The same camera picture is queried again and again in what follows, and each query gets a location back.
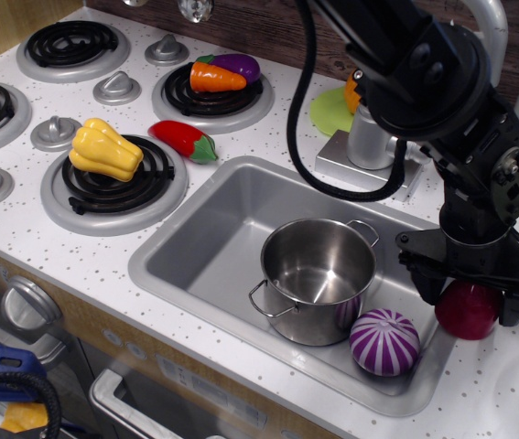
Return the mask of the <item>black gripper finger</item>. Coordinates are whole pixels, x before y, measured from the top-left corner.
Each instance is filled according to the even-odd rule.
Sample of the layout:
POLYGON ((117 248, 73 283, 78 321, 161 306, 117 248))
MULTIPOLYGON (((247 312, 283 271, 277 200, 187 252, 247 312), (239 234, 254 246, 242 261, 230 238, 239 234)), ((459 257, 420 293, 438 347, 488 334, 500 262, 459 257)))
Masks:
POLYGON ((499 324, 503 327, 519 325, 519 290, 505 290, 499 314, 499 324))
POLYGON ((412 270, 412 281, 421 298, 430 305, 436 305, 449 274, 427 267, 412 270))

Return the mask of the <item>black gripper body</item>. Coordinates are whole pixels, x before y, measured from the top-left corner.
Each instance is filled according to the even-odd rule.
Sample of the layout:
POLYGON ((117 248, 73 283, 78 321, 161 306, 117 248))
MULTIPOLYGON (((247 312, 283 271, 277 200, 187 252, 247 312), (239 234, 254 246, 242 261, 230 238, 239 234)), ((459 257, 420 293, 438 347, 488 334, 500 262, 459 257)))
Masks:
POLYGON ((510 235, 484 244, 450 238, 440 229, 402 232, 395 238, 399 262, 410 272, 427 267, 500 291, 519 290, 519 243, 510 235))

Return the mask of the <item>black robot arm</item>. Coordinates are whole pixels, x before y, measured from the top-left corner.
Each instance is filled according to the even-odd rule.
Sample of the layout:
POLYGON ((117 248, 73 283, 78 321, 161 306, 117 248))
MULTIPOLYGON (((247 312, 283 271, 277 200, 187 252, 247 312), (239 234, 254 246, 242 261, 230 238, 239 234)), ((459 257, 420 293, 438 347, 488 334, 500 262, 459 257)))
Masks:
POLYGON ((491 83, 469 30, 410 1, 319 1, 362 69, 373 119, 420 144, 444 182, 435 230, 396 237, 400 261, 429 304, 448 279, 503 292, 499 321, 519 323, 519 119, 491 83))

